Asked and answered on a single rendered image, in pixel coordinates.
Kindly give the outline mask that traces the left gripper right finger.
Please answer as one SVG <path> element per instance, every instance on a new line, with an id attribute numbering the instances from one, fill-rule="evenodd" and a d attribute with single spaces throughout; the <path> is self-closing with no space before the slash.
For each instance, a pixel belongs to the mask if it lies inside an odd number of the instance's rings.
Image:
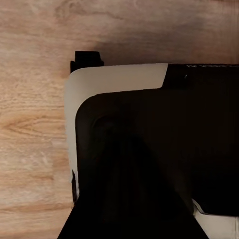
<path id="1" fill-rule="evenodd" d="M 125 133 L 133 239 L 209 239 L 143 140 Z M 156 222 L 144 219 L 138 166 Z"/>

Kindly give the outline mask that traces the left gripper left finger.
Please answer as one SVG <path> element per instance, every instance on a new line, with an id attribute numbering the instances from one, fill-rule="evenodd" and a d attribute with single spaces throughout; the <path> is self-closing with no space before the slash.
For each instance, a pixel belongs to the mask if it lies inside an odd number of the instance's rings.
<path id="1" fill-rule="evenodd" d="M 117 163 L 118 220 L 100 222 L 113 167 Z M 133 239 L 124 132 L 108 140 L 58 239 Z"/>

